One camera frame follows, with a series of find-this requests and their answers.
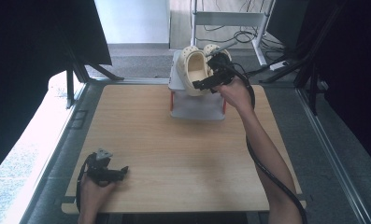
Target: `black curtain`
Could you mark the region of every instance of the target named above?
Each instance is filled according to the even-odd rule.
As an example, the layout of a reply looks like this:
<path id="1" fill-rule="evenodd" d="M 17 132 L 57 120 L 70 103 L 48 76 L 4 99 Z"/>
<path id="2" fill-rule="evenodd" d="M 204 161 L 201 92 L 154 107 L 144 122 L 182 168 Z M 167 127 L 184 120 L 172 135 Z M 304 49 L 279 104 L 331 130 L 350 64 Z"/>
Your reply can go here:
<path id="1" fill-rule="evenodd" d="M 371 156 L 371 1 L 348 1 L 317 65 L 329 85 L 326 100 Z"/>
<path id="2" fill-rule="evenodd" d="M 0 163 L 71 55 L 111 64 L 93 0 L 0 1 Z"/>

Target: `wooden tabletop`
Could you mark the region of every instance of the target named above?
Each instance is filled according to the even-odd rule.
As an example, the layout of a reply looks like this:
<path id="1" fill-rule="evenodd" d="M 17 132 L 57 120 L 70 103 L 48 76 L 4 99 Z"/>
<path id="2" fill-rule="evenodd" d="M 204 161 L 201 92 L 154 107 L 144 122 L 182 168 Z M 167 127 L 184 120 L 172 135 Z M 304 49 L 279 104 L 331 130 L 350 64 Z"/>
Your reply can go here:
<path id="1" fill-rule="evenodd" d="M 301 193 L 264 89 L 253 88 L 257 116 Z M 109 169 L 129 166 L 129 173 L 101 212 L 268 210 L 235 109 L 228 105 L 219 121 L 173 119 L 169 109 L 166 85 L 106 86 L 65 196 L 75 196 L 80 166 L 103 148 L 113 153 Z M 74 203 L 63 203 L 62 209 L 78 212 Z"/>

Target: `metal rail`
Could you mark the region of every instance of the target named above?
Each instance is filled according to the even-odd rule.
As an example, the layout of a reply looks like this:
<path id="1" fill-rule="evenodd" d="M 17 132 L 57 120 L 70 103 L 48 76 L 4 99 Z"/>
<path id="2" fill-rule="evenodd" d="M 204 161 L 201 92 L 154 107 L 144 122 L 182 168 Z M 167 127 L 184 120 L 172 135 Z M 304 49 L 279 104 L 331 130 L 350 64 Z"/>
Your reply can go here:
<path id="1" fill-rule="evenodd" d="M 343 191 L 345 192 L 346 197 L 349 200 L 350 206 L 353 209 L 355 216 L 357 217 L 359 223 L 371 224 L 371 217 L 369 216 L 369 213 L 364 206 L 363 199 L 360 197 L 360 194 L 354 187 L 354 184 L 350 179 L 348 171 L 345 169 L 342 162 L 338 158 L 335 149 L 331 144 L 330 139 L 328 138 L 325 130 L 323 129 L 319 121 L 319 118 L 313 114 L 313 112 L 310 110 L 308 106 L 305 91 L 297 88 L 295 90 L 298 93 L 302 106 L 307 113 L 307 117 L 310 120 L 310 123 L 320 140 L 325 155 L 327 156 L 328 161 L 331 163 L 334 169 L 339 184 L 341 185 Z"/>

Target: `black wire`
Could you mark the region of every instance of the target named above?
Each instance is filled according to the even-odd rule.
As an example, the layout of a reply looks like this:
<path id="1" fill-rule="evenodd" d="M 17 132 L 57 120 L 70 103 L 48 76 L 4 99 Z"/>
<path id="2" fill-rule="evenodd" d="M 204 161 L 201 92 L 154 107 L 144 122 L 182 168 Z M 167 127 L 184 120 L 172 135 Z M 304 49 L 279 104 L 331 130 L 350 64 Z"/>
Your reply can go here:
<path id="1" fill-rule="evenodd" d="M 245 5 L 247 4 L 247 2 L 251 2 L 251 0 L 246 0 L 246 1 L 244 2 L 244 4 L 241 6 L 241 8 L 238 10 L 238 12 L 241 12 L 241 9 L 243 8 L 243 6 L 245 6 Z"/>
<path id="2" fill-rule="evenodd" d="M 245 36 L 247 38 L 247 40 L 241 40 L 239 39 L 240 36 Z M 237 31 L 235 34 L 234 34 L 234 37 L 232 38 L 229 38 L 229 39 L 226 39 L 226 40 L 211 40 L 211 39 L 200 39 L 200 38 L 197 38 L 197 40 L 199 41 L 210 41 L 210 42 L 214 42 L 214 43 L 225 43 L 225 42 L 228 42 L 228 41 L 231 41 L 231 40 L 236 40 L 237 42 L 239 43 L 249 43 L 251 42 L 254 38 L 255 38 L 255 34 L 254 33 L 251 33 L 251 32 L 248 32 L 248 31 Z"/>
<path id="3" fill-rule="evenodd" d="M 215 1 L 215 5 L 217 5 L 218 9 L 221 11 L 220 7 L 217 4 L 217 1 Z M 205 1 L 204 0 L 202 0 L 202 10 L 203 11 L 205 10 Z M 225 27 L 225 26 L 219 26 L 219 27 L 216 27 L 216 28 L 213 28 L 213 29 L 207 29 L 205 25 L 203 25 L 203 27 L 205 28 L 206 31 L 216 31 L 216 30 L 219 30 L 219 29 L 221 29 L 222 27 Z"/>
<path id="4" fill-rule="evenodd" d="M 275 62 L 278 58 L 276 58 L 276 59 L 272 59 L 272 58 L 269 57 L 269 55 L 268 55 L 268 53 L 272 53 L 272 52 L 277 53 L 277 51 L 275 51 L 275 50 L 268 50 L 268 51 L 265 51 L 265 52 L 264 52 L 264 56 L 265 56 L 267 59 L 269 59 L 270 61 L 274 61 L 274 62 Z"/>
<path id="5" fill-rule="evenodd" d="M 252 0 L 249 0 L 249 5 L 247 6 L 247 8 L 246 8 L 246 12 L 249 12 L 249 9 L 250 9 L 250 6 L 251 6 L 251 1 Z"/>
<path id="6" fill-rule="evenodd" d="M 260 69 L 257 69 L 257 70 L 254 70 L 254 71 L 250 71 L 248 73 L 245 73 L 244 76 L 246 77 L 253 77 L 259 73 L 262 73 L 264 70 L 268 69 L 270 65 L 274 64 L 274 63 L 278 63 L 278 62 L 281 62 L 283 61 L 285 58 L 287 58 L 286 55 L 282 55 L 281 57 L 275 59 L 273 62 L 269 63 L 267 66 L 264 66 Z"/>
<path id="7" fill-rule="evenodd" d="M 218 6 L 218 0 L 215 0 L 215 6 L 217 6 L 218 10 L 221 11 L 220 7 Z"/>
<path id="8" fill-rule="evenodd" d="M 251 1 L 250 1 L 250 3 L 249 3 L 249 6 L 247 7 L 247 12 L 248 12 L 249 9 L 250 9 L 250 5 L 251 5 Z M 252 8 L 251 8 L 250 12 L 252 12 L 252 10 L 254 9 L 254 7 L 255 7 L 255 0 L 254 0 L 254 3 L 252 4 Z"/>
<path id="9" fill-rule="evenodd" d="M 260 8 L 260 12 L 262 11 L 262 7 L 264 6 L 264 0 L 262 1 L 261 3 L 261 8 Z"/>
<path id="10" fill-rule="evenodd" d="M 292 191 L 290 191 L 280 180 L 278 180 L 272 173 L 270 173 L 270 171 L 266 169 L 266 167 L 264 167 L 264 165 L 259 161 L 259 159 L 255 155 L 251 147 L 250 141 L 247 137 L 246 137 L 246 142 L 247 142 L 247 148 L 249 150 L 249 153 L 252 159 L 255 161 L 255 164 L 257 164 L 257 166 L 262 170 L 262 172 L 264 172 L 264 174 L 267 175 L 267 177 L 269 177 L 270 180 L 272 180 L 279 188 L 281 188 L 281 190 L 284 191 L 285 194 L 287 194 L 287 196 L 290 197 L 290 199 L 293 201 L 293 203 L 295 204 L 296 208 L 299 211 L 299 215 L 302 218 L 302 223 L 307 224 L 306 211 L 304 207 L 302 206 L 302 204 L 299 202 L 298 198 L 296 198 L 296 196 L 293 194 Z"/>
<path id="11" fill-rule="evenodd" d="M 241 68 L 241 70 L 243 71 L 243 74 L 246 73 L 246 71 L 244 70 L 243 66 L 241 66 L 240 63 L 232 63 L 232 64 L 239 66 Z"/>
<path id="12" fill-rule="evenodd" d="M 274 43 L 274 44 L 278 44 L 278 45 L 284 46 L 282 43 L 279 43 L 279 42 L 273 41 L 273 40 L 269 40 L 269 39 L 266 39 L 266 38 L 264 38 L 264 41 L 267 41 L 267 42 L 271 42 L 271 43 Z"/>
<path id="13" fill-rule="evenodd" d="M 264 39 L 264 38 L 261 40 L 261 43 L 262 43 L 263 46 L 264 46 L 265 48 L 267 48 L 267 49 L 278 49 L 278 50 L 284 50 L 284 48 L 271 47 L 271 46 L 269 46 L 268 44 L 266 44 L 265 41 L 267 41 L 267 42 L 271 42 L 271 41 L 269 41 L 269 40 L 267 40 L 267 39 Z"/>
<path id="14" fill-rule="evenodd" d="M 252 88 L 252 86 L 250 85 L 250 81 L 249 79 L 247 78 L 247 76 L 244 76 L 242 74 L 240 74 L 239 72 L 237 72 L 234 68 L 232 68 L 231 66 L 228 66 L 226 64 L 223 65 L 226 69 L 228 69 L 229 71 L 233 72 L 237 77 L 239 77 L 244 85 L 246 86 L 247 90 L 249 91 L 249 94 L 250 94 L 250 98 L 251 98 L 251 104 L 252 104 L 252 108 L 255 108 L 255 92 L 254 92 L 254 89 Z M 261 169 L 262 172 L 264 172 L 264 174 L 269 177 L 270 180 L 273 181 L 273 183 L 275 183 L 281 190 L 283 190 L 283 192 L 293 201 L 293 203 L 295 204 L 296 208 L 298 209 L 299 211 L 299 214 L 302 218 L 302 223 L 303 224 L 307 224 L 307 214 L 306 214 L 306 211 L 304 209 L 304 207 L 302 206 L 302 204 L 299 202 L 298 198 L 296 198 L 296 196 L 293 194 L 292 191 L 290 191 L 279 179 L 277 179 L 262 163 L 261 161 L 258 159 L 258 157 L 255 155 L 254 153 L 254 150 L 252 149 L 252 146 L 250 144 L 250 141 L 249 141 L 249 138 L 246 136 L 246 143 L 247 143 L 247 149 L 249 150 L 249 154 L 251 155 L 252 159 L 254 160 L 255 164 Z"/>
<path id="15" fill-rule="evenodd" d="M 270 49 L 271 51 L 275 51 L 275 52 L 284 52 L 284 48 L 271 47 L 271 46 L 267 45 L 263 40 L 261 40 L 260 43 L 261 43 L 261 46 L 264 49 Z"/>

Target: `black handheld controller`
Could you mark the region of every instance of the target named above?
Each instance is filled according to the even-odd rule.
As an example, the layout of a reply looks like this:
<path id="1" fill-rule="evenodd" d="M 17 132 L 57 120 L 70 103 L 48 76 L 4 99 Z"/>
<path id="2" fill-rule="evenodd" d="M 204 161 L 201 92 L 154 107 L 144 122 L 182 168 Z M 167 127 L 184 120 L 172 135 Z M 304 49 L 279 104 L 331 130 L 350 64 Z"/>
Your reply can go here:
<path id="1" fill-rule="evenodd" d="M 107 167 L 110 162 L 111 153 L 99 149 L 97 152 L 92 153 L 86 159 L 88 167 L 87 176 L 90 177 L 95 183 L 100 182 L 115 182 L 122 181 L 129 169 L 128 166 L 121 168 L 121 170 L 109 170 Z"/>
<path id="2" fill-rule="evenodd" d="M 82 167 L 80 168 L 80 173 L 78 176 L 77 181 L 77 208 L 80 211 L 80 192 L 81 192 L 81 179 L 86 173 L 86 175 L 92 179 L 92 181 L 103 187 L 103 184 L 109 184 L 110 182 L 115 181 L 122 181 L 124 176 L 127 174 L 129 170 L 128 166 L 121 168 L 120 170 L 109 170 L 107 167 L 110 162 L 110 157 L 112 156 L 111 153 L 103 150 L 102 148 L 98 149 L 97 152 L 90 154 L 86 161 L 83 163 Z"/>
<path id="3" fill-rule="evenodd" d="M 212 88 L 219 85 L 226 85 L 232 82 L 235 77 L 234 67 L 225 53 L 217 53 L 211 57 L 207 65 L 212 69 L 213 76 L 207 77 L 200 81 L 194 81 L 193 86 L 198 90 L 210 89 L 211 92 L 216 92 Z"/>

